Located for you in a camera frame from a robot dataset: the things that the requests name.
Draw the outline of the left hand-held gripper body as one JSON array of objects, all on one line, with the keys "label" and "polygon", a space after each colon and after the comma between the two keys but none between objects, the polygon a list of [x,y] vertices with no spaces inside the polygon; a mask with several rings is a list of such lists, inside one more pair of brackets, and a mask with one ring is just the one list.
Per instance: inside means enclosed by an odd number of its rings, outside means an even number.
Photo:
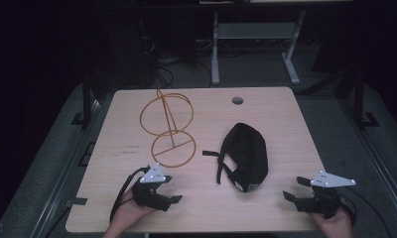
[{"label": "left hand-held gripper body", "polygon": [[167,211],[171,206],[170,199],[157,193],[157,188],[163,184],[164,173],[159,163],[149,168],[137,179],[132,192],[139,206],[147,206],[156,210]]}]

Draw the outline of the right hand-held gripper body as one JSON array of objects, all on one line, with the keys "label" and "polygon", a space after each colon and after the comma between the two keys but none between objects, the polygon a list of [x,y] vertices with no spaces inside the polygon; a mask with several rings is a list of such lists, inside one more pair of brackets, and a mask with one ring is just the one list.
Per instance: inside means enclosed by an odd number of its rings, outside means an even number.
[{"label": "right hand-held gripper body", "polygon": [[324,171],[314,178],[311,186],[307,186],[313,190],[313,196],[307,198],[297,198],[295,206],[299,212],[317,213],[324,219],[332,218],[337,211],[342,208],[351,219],[356,217],[356,208],[350,208],[351,202],[338,191],[338,187],[348,187],[356,185],[353,178],[343,178]]}]

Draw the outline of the gold wire hat stand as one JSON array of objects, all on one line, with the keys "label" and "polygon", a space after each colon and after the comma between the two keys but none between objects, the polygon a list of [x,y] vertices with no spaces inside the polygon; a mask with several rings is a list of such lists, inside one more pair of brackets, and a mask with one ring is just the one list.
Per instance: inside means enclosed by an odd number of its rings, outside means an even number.
[{"label": "gold wire hat stand", "polygon": [[197,151],[197,142],[188,132],[195,118],[191,101],[183,94],[156,90],[156,97],[141,110],[141,128],[154,137],[151,156],[165,168],[186,165]]}]

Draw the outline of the black cap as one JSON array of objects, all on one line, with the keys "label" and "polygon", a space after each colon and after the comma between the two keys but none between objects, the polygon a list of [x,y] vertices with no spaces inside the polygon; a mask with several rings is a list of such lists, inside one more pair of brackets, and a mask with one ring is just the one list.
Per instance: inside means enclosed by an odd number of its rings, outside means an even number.
[{"label": "black cap", "polygon": [[237,123],[225,136],[219,152],[203,151],[217,158],[216,182],[225,172],[241,192],[256,189],[268,176],[269,162],[262,134],[245,123]]}]

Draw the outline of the person's right hand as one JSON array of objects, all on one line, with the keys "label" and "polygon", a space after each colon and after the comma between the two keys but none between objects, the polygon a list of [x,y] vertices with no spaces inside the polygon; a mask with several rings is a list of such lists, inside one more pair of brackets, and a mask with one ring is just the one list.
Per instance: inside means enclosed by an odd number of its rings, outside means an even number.
[{"label": "person's right hand", "polygon": [[350,215],[340,208],[336,215],[329,219],[324,219],[320,214],[310,213],[310,217],[315,221],[327,238],[352,238],[352,227]]}]

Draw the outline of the person's left hand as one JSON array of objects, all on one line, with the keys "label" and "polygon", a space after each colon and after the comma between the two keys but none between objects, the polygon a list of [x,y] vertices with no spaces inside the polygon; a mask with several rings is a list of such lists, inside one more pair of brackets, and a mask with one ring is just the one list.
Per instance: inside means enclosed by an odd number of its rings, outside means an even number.
[{"label": "person's left hand", "polygon": [[143,217],[155,212],[155,209],[151,207],[139,206],[132,196],[131,189],[124,193],[124,203],[117,208],[102,238],[120,238],[126,230],[138,223]]}]

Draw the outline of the black metal stand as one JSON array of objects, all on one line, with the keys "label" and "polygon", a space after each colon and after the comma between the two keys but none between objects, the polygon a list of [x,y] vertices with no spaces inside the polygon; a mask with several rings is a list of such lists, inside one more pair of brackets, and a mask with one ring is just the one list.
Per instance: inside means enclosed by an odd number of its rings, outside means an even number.
[{"label": "black metal stand", "polygon": [[100,95],[98,79],[93,75],[86,74],[81,84],[82,111],[73,116],[71,125],[80,126],[82,130],[88,128],[100,107]]},{"label": "black metal stand", "polygon": [[379,123],[371,112],[363,109],[364,77],[355,67],[344,68],[338,74],[339,83],[334,96],[340,100],[351,101],[350,115],[357,127],[364,130],[366,127],[379,127]]}]

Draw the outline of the aluminium floor rail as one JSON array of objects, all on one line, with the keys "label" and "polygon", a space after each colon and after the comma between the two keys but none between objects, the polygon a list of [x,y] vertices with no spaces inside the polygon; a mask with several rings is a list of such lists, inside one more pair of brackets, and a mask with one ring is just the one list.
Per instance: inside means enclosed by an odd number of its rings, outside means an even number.
[{"label": "aluminium floor rail", "polygon": [[390,171],[384,164],[383,158],[380,156],[378,150],[375,148],[373,142],[368,137],[366,132],[366,128],[369,127],[372,122],[358,122],[352,112],[352,108],[348,102],[340,100],[338,102],[340,108],[346,114],[346,117],[350,121],[353,129],[355,130],[359,140],[362,142],[363,147],[367,151],[367,154],[370,157],[371,163],[379,176],[379,179],[388,193],[394,207],[397,209],[397,182],[395,181],[394,177],[390,174]]},{"label": "aluminium floor rail", "polygon": [[84,115],[81,110],[76,105],[74,112],[66,109],[59,115],[43,146],[46,151],[41,152],[41,158],[37,160],[34,178],[43,179],[43,185],[48,191],[30,238],[46,238],[52,230],[53,219],[67,187],[71,185],[75,169],[83,158],[85,149],[96,136],[93,129],[97,113],[101,110],[100,103],[96,99],[90,103],[87,112],[91,119],[86,125],[83,124]]}]

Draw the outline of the black table edge bracket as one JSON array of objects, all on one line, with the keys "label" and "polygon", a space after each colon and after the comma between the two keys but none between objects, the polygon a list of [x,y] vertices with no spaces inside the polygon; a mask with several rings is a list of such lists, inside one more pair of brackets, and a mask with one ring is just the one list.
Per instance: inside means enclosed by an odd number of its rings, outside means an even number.
[{"label": "black table edge bracket", "polygon": [[74,197],[72,199],[68,199],[65,202],[65,207],[73,207],[74,205],[86,205],[87,198],[82,198],[82,197]]}]

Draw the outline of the grey metal desk frame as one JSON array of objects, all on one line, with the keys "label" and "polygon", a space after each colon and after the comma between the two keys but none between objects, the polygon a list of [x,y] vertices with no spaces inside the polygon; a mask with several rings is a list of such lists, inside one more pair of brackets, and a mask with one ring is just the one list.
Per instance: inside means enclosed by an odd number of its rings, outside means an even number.
[{"label": "grey metal desk frame", "polygon": [[300,83],[292,62],[292,56],[299,39],[302,25],[306,16],[301,11],[295,22],[281,23],[222,23],[218,13],[213,14],[212,25],[212,53],[210,58],[211,83],[220,84],[218,63],[219,40],[290,40],[289,48],[281,53],[282,61],[294,85]]}]

